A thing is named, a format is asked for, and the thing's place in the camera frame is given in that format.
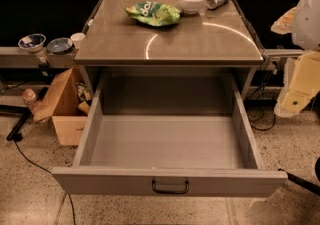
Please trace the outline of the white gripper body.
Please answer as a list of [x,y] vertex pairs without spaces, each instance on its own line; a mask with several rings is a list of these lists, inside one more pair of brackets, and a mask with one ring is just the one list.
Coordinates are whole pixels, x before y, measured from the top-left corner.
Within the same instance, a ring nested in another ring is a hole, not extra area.
[[292,23],[292,42],[304,50],[320,50],[320,0],[300,0]]

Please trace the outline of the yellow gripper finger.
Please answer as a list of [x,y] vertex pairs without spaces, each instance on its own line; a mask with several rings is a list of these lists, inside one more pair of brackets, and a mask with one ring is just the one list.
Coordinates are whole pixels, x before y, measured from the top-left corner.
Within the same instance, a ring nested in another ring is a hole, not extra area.
[[296,8],[293,7],[285,12],[279,19],[277,19],[273,23],[273,25],[271,26],[271,31],[280,35],[291,33],[295,11]]
[[298,115],[320,92],[320,52],[305,51],[298,58],[288,58],[283,83],[274,113],[290,118]]

